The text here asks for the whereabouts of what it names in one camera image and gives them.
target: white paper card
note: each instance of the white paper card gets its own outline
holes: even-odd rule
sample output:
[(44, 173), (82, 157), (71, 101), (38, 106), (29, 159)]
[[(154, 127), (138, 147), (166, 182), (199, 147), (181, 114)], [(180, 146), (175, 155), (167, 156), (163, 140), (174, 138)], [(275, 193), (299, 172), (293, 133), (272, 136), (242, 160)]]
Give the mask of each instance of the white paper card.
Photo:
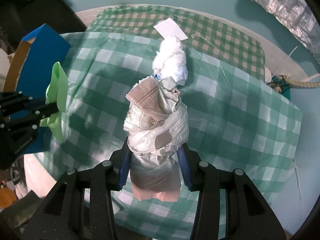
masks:
[(180, 27), (172, 20), (168, 18), (157, 25), (154, 28), (160, 33), (160, 35), (164, 38), (169, 35), (176, 36), (179, 40), (186, 40), (188, 37), (185, 33), (180, 29)]

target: cardboard box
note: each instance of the cardboard box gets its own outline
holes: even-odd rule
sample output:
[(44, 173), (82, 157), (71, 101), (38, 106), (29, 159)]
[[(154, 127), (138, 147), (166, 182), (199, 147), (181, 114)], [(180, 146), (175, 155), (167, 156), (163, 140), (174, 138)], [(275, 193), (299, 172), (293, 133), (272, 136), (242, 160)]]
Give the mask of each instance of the cardboard box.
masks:
[[(35, 29), (20, 42), (10, 64), (4, 91), (22, 91), (33, 98), (45, 97), (50, 84), (52, 67), (55, 62), (62, 62), (70, 44), (57, 34), (49, 25), (44, 24)], [(26, 115), (21, 111), (10, 116), (11, 119)], [(24, 152), (37, 153), (44, 150), (44, 129), (40, 127), (38, 139)]]

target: blue floor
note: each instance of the blue floor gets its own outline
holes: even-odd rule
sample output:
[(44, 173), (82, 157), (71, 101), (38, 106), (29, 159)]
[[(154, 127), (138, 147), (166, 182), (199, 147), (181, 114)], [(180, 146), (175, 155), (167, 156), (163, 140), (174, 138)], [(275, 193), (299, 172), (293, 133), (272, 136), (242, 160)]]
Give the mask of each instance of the blue floor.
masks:
[[(250, 0), (68, 0), (68, 2), (75, 12), (116, 4), (159, 4), (210, 13), (253, 30), (287, 54), (298, 46), (292, 54), (292, 59), (308, 76), (320, 72), (320, 66), (310, 52), (273, 15)], [(300, 227), (320, 194), (319, 92), (320, 89), (292, 90), (292, 102), (303, 111), (296, 151), (298, 167), (273, 205), (282, 225), (290, 233), (294, 233)]]

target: gingham tablecloth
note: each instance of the gingham tablecloth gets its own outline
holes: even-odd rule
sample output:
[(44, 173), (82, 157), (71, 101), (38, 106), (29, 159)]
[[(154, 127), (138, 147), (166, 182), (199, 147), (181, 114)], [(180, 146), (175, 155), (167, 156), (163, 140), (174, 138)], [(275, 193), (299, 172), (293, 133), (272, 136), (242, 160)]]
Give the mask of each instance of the gingham tablecloth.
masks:
[(166, 6), (127, 6), (108, 8), (88, 27), (92, 32), (126, 33), (159, 39), (154, 29), (159, 21), (173, 19), (188, 36), (185, 44), (199, 52), (242, 69), (264, 81), (265, 57), (260, 43), (218, 20)]
[[(69, 167), (92, 168), (122, 147), (129, 108), (125, 95), (152, 74), (161, 42), (106, 31), (63, 37), (71, 44), (62, 63), (69, 81), (65, 141), (53, 138), (50, 151), (36, 154), (55, 179)], [(179, 90), (188, 107), (188, 146), (218, 169), (243, 169), (271, 203), (293, 170), (300, 110), (248, 73), (186, 46), (189, 76)], [(177, 202), (138, 201), (129, 178), (121, 192), (112, 193), (120, 208), (116, 222), (156, 239), (188, 239), (198, 193), (182, 185)], [(224, 201), (221, 208), (223, 236)]]

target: silver plastic sheet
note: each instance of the silver plastic sheet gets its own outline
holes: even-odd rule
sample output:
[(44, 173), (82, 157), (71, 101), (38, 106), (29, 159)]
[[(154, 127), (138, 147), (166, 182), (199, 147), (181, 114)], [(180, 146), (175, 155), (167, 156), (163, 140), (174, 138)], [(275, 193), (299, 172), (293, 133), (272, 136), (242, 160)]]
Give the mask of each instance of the silver plastic sheet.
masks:
[(305, 0), (253, 0), (289, 29), (320, 63), (320, 27)]

